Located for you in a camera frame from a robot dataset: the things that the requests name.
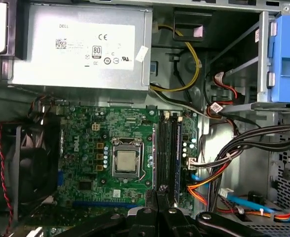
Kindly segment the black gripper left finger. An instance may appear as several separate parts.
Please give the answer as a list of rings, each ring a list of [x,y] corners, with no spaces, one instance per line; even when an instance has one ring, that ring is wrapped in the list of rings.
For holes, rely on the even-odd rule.
[[[158,225],[157,192],[150,190],[145,195],[145,206],[135,207],[124,216],[107,212],[83,222],[58,237],[155,237]]]

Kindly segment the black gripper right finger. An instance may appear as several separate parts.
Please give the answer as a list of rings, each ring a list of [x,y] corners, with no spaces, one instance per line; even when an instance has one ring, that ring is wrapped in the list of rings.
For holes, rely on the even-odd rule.
[[[159,191],[159,223],[162,237],[266,237],[260,231],[212,212],[195,218],[169,203],[168,193]]]

